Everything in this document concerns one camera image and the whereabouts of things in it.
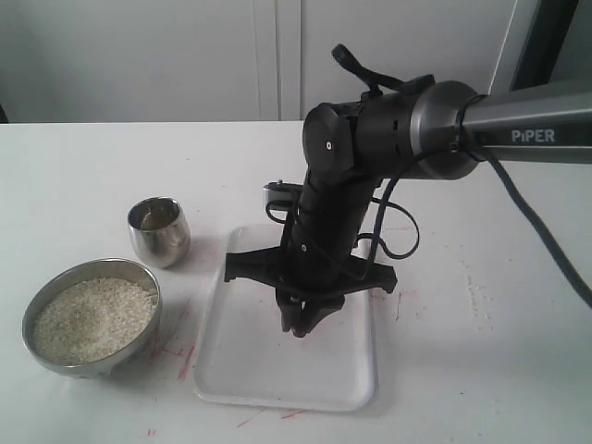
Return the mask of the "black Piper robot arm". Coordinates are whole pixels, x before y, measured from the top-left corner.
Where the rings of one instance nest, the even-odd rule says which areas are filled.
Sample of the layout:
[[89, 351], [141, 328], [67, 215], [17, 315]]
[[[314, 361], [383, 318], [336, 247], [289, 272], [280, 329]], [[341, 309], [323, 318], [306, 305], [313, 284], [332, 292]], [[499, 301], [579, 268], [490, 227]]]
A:
[[[479, 94], [458, 81], [417, 80], [356, 103], [323, 103], [304, 120], [302, 184], [272, 182], [265, 210], [284, 212], [276, 247], [228, 253], [224, 279], [274, 289], [281, 326], [301, 338], [340, 310], [347, 295], [392, 292], [393, 268], [376, 262], [390, 195], [402, 179], [460, 179], [489, 163], [507, 193], [580, 298], [591, 290], [545, 223], [518, 192], [504, 161], [587, 164], [591, 160], [591, 88], [553, 83], [503, 95]], [[375, 190], [382, 196], [375, 198]], [[367, 208], [375, 224], [364, 234]], [[363, 239], [370, 255], [352, 254]]]

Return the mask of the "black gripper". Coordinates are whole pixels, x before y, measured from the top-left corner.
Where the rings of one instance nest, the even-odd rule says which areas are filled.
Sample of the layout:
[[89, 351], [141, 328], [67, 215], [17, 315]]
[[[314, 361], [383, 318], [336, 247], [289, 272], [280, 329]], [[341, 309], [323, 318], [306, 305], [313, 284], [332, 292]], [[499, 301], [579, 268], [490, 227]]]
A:
[[[375, 262], [375, 236], [366, 258], [352, 254], [378, 183], [361, 177], [330, 185], [307, 173], [299, 201], [284, 210], [280, 244], [227, 253], [224, 280], [247, 278], [296, 297], [276, 296], [281, 328], [291, 331], [302, 314], [305, 334], [342, 309], [345, 299], [333, 297], [373, 288], [393, 292], [397, 277], [393, 267]], [[297, 298], [309, 302], [302, 308]]]

